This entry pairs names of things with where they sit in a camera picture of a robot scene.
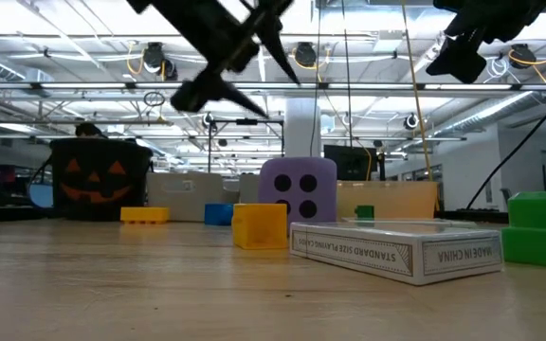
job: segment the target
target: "black pumpkin bucket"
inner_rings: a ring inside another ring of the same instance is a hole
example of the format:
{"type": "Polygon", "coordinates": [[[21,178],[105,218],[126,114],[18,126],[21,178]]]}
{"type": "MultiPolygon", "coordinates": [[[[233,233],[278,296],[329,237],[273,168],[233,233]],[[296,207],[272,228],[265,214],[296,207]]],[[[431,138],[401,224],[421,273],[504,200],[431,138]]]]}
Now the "black pumpkin bucket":
{"type": "Polygon", "coordinates": [[[144,206],[153,152],[136,143],[66,138],[50,143],[54,209],[72,220],[118,221],[124,206],[144,206]]]}

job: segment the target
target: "blue block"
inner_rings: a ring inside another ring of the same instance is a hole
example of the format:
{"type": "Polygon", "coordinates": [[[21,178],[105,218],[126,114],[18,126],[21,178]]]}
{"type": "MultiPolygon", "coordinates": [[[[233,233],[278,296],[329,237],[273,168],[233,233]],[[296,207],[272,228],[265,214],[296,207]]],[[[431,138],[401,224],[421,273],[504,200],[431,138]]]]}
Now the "blue block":
{"type": "Polygon", "coordinates": [[[206,204],[204,223],[218,226],[231,226],[233,204],[206,204]]]}

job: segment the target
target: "purple dice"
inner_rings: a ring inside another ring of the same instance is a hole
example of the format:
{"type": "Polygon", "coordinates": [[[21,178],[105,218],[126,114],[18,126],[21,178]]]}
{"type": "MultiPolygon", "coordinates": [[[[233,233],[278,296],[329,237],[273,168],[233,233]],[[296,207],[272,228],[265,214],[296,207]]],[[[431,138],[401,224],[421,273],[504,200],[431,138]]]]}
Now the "purple dice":
{"type": "Polygon", "coordinates": [[[337,220],[337,165],[321,157],[285,157],[263,164],[259,201],[286,204],[293,222],[337,220]]]}

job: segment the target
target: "yellow lego brick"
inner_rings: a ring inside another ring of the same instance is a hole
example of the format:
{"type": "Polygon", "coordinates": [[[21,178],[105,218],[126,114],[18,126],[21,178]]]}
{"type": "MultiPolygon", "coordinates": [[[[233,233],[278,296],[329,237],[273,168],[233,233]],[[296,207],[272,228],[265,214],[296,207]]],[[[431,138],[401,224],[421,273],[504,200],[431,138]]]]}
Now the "yellow lego brick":
{"type": "Polygon", "coordinates": [[[168,214],[166,207],[122,207],[121,221],[129,224],[165,224],[168,214]]]}
{"type": "Polygon", "coordinates": [[[237,204],[231,226],[233,243],[243,249],[288,247],[284,204],[237,204]]]}

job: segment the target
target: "green block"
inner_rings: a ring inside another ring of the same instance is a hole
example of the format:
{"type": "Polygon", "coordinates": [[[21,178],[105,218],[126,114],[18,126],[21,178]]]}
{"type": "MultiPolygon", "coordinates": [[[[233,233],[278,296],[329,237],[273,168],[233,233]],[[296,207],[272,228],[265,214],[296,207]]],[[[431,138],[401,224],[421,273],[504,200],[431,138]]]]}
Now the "green block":
{"type": "Polygon", "coordinates": [[[546,266],[546,229],[507,227],[501,233],[506,261],[546,266]]]}
{"type": "Polygon", "coordinates": [[[501,232],[504,259],[546,266],[546,192],[511,198],[509,224],[501,232]]]}
{"type": "Polygon", "coordinates": [[[523,192],[511,198],[509,224],[546,229],[546,192],[523,192]]]}
{"type": "Polygon", "coordinates": [[[355,208],[357,219],[374,219],[374,206],[358,206],[355,208]]]}

